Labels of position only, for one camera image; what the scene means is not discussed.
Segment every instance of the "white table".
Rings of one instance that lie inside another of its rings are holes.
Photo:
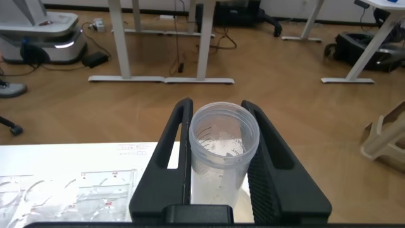
[[[197,77],[168,77],[162,76],[132,76],[130,72],[130,63],[128,60],[127,45],[125,42],[125,29],[123,27],[121,2],[119,0],[108,0],[109,13],[111,17],[111,23],[113,24],[115,45],[118,53],[118,61],[120,62],[121,75],[93,75],[89,77],[89,81],[120,81],[120,82],[164,82],[164,83],[214,83],[214,84],[234,84],[233,79],[227,78],[206,78],[208,56],[209,56],[209,43],[211,40],[211,31],[213,26],[213,17],[215,10],[215,0],[205,0],[204,13],[202,15],[202,29],[201,40],[199,48]],[[189,19],[193,20],[195,17],[195,5],[196,0],[190,2],[190,15]],[[142,31],[140,18],[139,18],[139,2],[133,0],[134,7],[134,19],[135,30],[127,30],[128,32],[138,33],[158,33],[161,31]],[[188,28],[188,35],[200,35],[194,34],[194,24],[190,23]]]
[[[156,145],[157,142],[123,142],[0,146],[0,185],[18,181],[23,190],[38,180],[52,180],[56,186],[63,188],[72,179],[92,175],[93,178],[87,179],[95,181],[98,177],[103,179],[106,174],[111,173],[130,181],[125,174],[131,170],[130,178],[136,187]],[[179,142],[173,145],[168,169],[178,167],[179,146]],[[247,177],[242,189],[244,192],[240,194],[234,208],[235,221],[253,222]],[[134,191],[135,189],[132,189],[129,192],[128,202]],[[20,204],[14,217],[23,215],[24,210]],[[128,211],[125,220],[131,221]]]
[[[283,40],[307,40],[321,42],[318,38],[308,38],[309,33],[313,27],[316,17],[322,7],[325,0],[317,0],[317,4],[309,17],[304,31],[300,37],[282,37]],[[381,10],[389,11],[391,14],[386,19],[380,30],[375,34],[373,40],[369,43],[364,53],[360,56],[359,60],[352,67],[346,78],[322,78],[323,83],[363,83],[374,84],[372,79],[359,79],[359,74],[363,71],[364,67],[374,55],[375,51],[381,46],[382,42],[395,27],[396,23],[403,17],[405,12],[405,0],[398,0],[397,3],[392,3],[387,0],[362,0],[364,3],[368,3],[371,6],[379,8]]]
[[[359,79],[359,74],[363,71],[366,64],[373,57],[375,51],[381,46],[382,42],[395,27],[397,22],[405,13],[405,0],[398,0],[397,3],[392,3],[387,0],[362,0],[381,10],[389,11],[391,14],[386,19],[380,30],[375,34],[373,40],[367,45],[367,48],[360,56],[359,60],[354,64],[346,78],[322,78],[323,83],[364,83],[374,84],[373,79]]]

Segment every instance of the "power cable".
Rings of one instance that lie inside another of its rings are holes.
[[[88,38],[89,40],[91,40],[91,41],[93,42],[93,44],[97,46],[97,48],[103,50],[103,51],[107,54],[107,56],[108,56],[109,59],[112,59],[111,54],[109,53],[109,51],[107,51],[107,49],[103,48],[103,47],[102,47],[100,44],[98,44],[93,38],[91,38],[90,36],[88,36],[88,35],[85,33],[84,25],[91,25],[91,23],[90,23],[90,22],[84,22],[84,23],[82,24],[82,32],[83,32],[83,35],[84,35],[86,38]]]
[[[176,15],[176,12],[177,12],[177,0],[173,0],[173,1],[175,3],[175,15]],[[173,76],[176,73],[176,71],[179,71],[179,68],[180,68],[180,51],[179,51],[179,47],[178,47],[178,32],[177,32],[177,22],[176,22],[176,20],[177,20],[177,18],[176,18],[176,16],[174,16],[175,31],[176,31],[176,52],[177,52],[176,55],[177,55],[177,58],[176,58],[176,60],[174,61],[174,63],[171,65],[171,67],[169,69],[169,75],[170,76]],[[173,71],[173,67],[176,64],[177,64],[176,70]]]

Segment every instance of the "clear plastic cup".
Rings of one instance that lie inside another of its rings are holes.
[[[236,104],[207,104],[193,116],[189,139],[191,203],[234,207],[259,145],[256,119]]]

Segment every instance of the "wooden floor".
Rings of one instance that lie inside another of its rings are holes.
[[[81,22],[105,18],[111,28],[107,13],[75,13]],[[130,14],[125,14],[125,20],[128,27],[133,26]],[[145,16],[143,22],[154,29],[173,28],[173,22],[160,22],[155,16]],[[184,21],[177,25],[179,30],[187,26]],[[302,28],[301,23],[284,23],[283,34],[299,35]],[[361,74],[375,80],[375,85],[325,85],[320,80],[349,72],[350,66],[344,63],[323,61],[323,48],[339,32],[350,30],[360,28],[320,25],[312,34],[324,43],[317,44],[274,38],[269,25],[231,28],[229,35],[238,47],[212,54],[208,76],[231,77],[235,85],[89,83],[90,75],[120,72],[113,35],[87,31],[113,54],[112,61],[93,69],[40,68],[27,76],[7,77],[10,82],[26,83],[29,92],[0,99],[0,115],[25,132],[12,137],[3,128],[0,144],[157,141],[180,99],[192,98],[194,111],[215,101],[240,104],[246,99],[264,110],[331,201],[330,222],[405,223],[404,174],[370,162],[359,152],[363,129],[405,99],[405,69]],[[174,37],[127,35],[127,43],[134,75],[169,77],[176,58]],[[199,39],[180,37],[179,44],[185,71],[178,76],[195,77]],[[89,45],[91,53],[97,50]],[[223,40],[221,45],[232,44]],[[29,70],[5,63],[0,67],[6,73]]]

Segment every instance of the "desk frame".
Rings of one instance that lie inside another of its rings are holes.
[[[139,15],[139,2],[132,0],[134,5],[135,29],[141,28]],[[195,5],[196,0],[192,0],[191,5]],[[89,77],[89,81],[113,81],[113,82],[164,82],[164,83],[208,83],[208,84],[234,84],[233,79],[227,78],[206,78],[206,71],[209,56],[209,43],[211,41],[211,31],[213,27],[213,17],[215,10],[215,1],[207,0],[204,2],[204,13],[202,15],[201,40],[199,48],[198,68],[196,78],[187,77],[168,77],[162,76],[132,76],[128,60],[127,44],[125,40],[125,29],[122,20],[122,8],[119,0],[108,0],[109,13],[111,23],[114,29],[115,45],[118,53],[118,61],[120,62],[121,75],[93,75]],[[194,18],[195,7],[192,8],[189,18]],[[190,24],[187,34],[191,34],[194,30],[194,24]],[[143,30],[143,33],[152,33],[148,30]]]

